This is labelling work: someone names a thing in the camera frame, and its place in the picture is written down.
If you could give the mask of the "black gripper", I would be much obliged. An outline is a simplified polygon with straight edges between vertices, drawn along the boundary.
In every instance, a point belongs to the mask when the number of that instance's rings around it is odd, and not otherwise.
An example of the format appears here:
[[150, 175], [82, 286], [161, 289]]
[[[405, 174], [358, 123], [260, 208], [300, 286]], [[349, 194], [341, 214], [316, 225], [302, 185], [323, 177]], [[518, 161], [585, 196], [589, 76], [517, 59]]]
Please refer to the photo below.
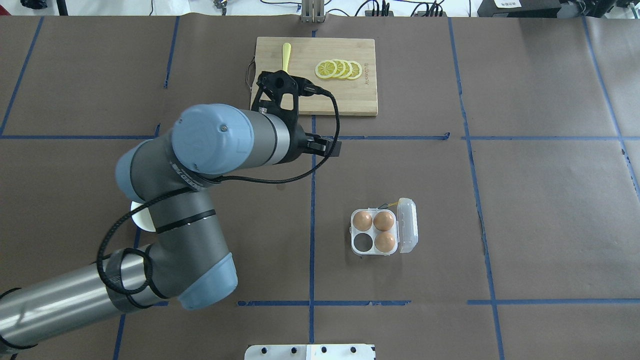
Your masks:
[[342, 141], [330, 140], [318, 135], [307, 135], [297, 120], [288, 120], [287, 130], [289, 136], [288, 163], [299, 158], [305, 150], [309, 155], [326, 158], [339, 157], [341, 153]]

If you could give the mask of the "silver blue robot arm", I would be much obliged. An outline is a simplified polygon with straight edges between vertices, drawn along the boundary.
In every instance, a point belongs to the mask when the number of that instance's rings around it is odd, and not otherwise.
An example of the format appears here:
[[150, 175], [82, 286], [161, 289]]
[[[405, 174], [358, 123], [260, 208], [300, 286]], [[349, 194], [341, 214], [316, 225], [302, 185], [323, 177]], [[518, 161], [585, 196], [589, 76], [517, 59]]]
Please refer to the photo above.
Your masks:
[[119, 159], [118, 186], [140, 207], [115, 221], [92, 264], [3, 292], [1, 354], [16, 355], [173, 297], [187, 310], [226, 298], [238, 276], [208, 188], [231, 180], [277, 185], [231, 172], [285, 164], [301, 154], [336, 157], [338, 136], [304, 132], [294, 111], [189, 107], [169, 132]]

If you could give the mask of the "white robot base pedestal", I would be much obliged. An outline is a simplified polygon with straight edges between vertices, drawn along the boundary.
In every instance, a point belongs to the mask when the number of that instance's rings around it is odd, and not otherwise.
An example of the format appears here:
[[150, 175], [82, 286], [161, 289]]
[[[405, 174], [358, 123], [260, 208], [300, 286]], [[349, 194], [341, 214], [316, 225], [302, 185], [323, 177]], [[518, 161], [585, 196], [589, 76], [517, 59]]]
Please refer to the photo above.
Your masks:
[[247, 347], [245, 360], [375, 360], [374, 344], [256, 344]]

